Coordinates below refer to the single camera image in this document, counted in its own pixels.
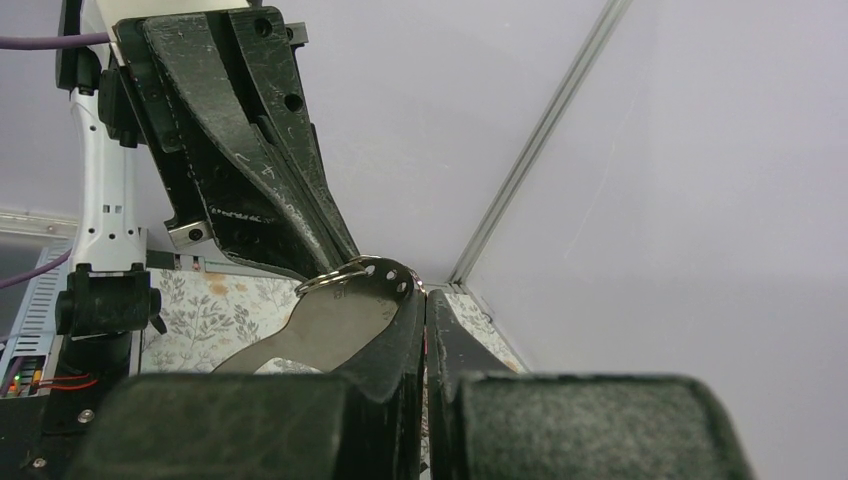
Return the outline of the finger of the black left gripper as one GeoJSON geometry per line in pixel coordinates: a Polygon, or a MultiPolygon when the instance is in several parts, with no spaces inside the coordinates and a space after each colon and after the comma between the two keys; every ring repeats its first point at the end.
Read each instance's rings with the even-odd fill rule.
{"type": "Polygon", "coordinates": [[[335,269],[301,256],[254,171],[276,169],[228,13],[153,17],[144,33],[218,249],[234,263],[296,278],[335,269]]]}
{"type": "Polygon", "coordinates": [[[293,228],[293,244],[305,248],[301,256],[316,265],[342,265],[359,251],[330,193],[282,14],[275,7],[244,8],[230,10],[228,20],[276,169],[254,171],[293,228]]]}

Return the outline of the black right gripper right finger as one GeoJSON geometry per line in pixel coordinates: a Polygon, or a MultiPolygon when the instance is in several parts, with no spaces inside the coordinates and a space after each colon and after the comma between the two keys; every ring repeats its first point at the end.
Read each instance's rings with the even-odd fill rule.
{"type": "Polygon", "coordinates": [[[427,297],[435,479],[750,479],[724,406],[681,375],[519,374],[427,297]]]}

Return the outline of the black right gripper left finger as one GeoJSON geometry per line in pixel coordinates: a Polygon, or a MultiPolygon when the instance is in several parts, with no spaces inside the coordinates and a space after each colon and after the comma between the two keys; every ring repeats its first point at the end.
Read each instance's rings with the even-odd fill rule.
{"type": "Polygon", "coordinates": [[[326,374],[151,374],[106,398],[70,479],[415,479],[425,297],[326,374]]]}

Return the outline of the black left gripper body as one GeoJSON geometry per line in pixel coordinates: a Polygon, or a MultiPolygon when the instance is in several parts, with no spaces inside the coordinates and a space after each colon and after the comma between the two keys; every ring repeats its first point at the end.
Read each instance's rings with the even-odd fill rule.
{"type": "MultiPolygon", "coordinates": [[[[102,10],[103,20],[110,28],[112,62],[108,75],[121,82],[135,117],[133,125],[149,147],[168,192],[174,209],[169,230],[190,242],[214,238],[174,123],[173,103],[146,42],[144,26],[147,20],[158,16],[228,13],[259,7],[274,6],[106,6],[102,10]]],[[[297,50],[295,32],[287,25],[286,28],[297,50]]]]}

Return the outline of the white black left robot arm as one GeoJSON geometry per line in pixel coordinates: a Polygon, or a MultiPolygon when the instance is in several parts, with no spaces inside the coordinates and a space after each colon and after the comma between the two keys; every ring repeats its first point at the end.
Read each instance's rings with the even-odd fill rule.
{"type": "Polygon", "coordinates": [[[175,244],[311,279],[359,250],[330,192],[302,86],[300,26],[260,1],[66,1],[57,86],[81,143],[81,217],[57,298],[54,394],[126,377],[134,337],[164,329],[136,214],[145,147],[175,244]]]}

